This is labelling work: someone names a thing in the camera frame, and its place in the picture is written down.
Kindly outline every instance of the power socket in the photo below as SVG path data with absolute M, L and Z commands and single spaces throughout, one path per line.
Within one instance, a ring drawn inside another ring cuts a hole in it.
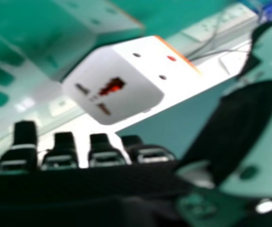
M 217 35 L 233 33 L 239 26 L 248 22 L 257 22 L 258 16 L 242 3 L 234 3 L 223 12 L 205 18 L 198 23 L 184 29 L 182 32 L 198 42 L 205 42 Z
M 157 36 L 101 47 L 64 80 L 63 89 L 101 124 L 145 112 L 170 97 L 194 93 L 201 74 Z

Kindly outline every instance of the white power adapter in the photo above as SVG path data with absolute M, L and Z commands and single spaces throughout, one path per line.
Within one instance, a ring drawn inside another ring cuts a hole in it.
M 101 124 L 145 112 L 169 89 L 185 92 L 200 73 L 158 36 L 104 46 L 88 55 L 63 83 L 65 94 Z

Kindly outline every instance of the orange edge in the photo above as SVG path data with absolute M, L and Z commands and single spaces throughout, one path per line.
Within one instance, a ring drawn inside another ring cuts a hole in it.
M 163 42 L 167 47 L 169 47 L 173 52 L 175 52 L 180 58 L 182 58 L 187 64 L 189 64 L 194 70 L 196 70 L 200 75 L 202 75 L 202 72 L 199 71 L 199 69 L 196 68 L 196 66 L 190 62 L 185 56 L 183 56 L 181 53 L 179 53 L 174 47 L 172 47 L 168 42 L 166 42 L 164 39 L 162 39 L 160 36 L 155 35 L 157 39 L 159 39 L 161 42 Z
M 141 28 L 142 35 L 145 34 L 145 26 L 143 23 L 141 23 L 139 20 L 137 20 L 132 15 L 129 15 L 126 11 L 122 10 L 119 6 L 117 6 L 115 3 L 111 2 L 110 0 L 106 0 L 110 5 L 115 7 L 118 11 L 120 11 L 122 14 L 126 15 L 128 18 L 130 18 L 132 21 L 134 21 L 136 24 L 138 24 Z

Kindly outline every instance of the power strip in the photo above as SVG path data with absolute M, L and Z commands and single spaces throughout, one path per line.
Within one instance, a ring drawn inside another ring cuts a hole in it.
M 223 12 L 205 18 L 198 23 L 184 29 L 182 32 L 198 42 L 206 42 L 214 35 L 233 33 L 240 25 L 249 21 L 257 21 L 258 16 L 241 3 L 234 3 Z

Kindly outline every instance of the red dot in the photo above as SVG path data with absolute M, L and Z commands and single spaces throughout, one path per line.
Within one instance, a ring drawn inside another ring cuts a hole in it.
M 172 56 L 168 56 L 168 59 L 170 59 L 171 61 L 176 61 L 176 58 L 174 58 Z

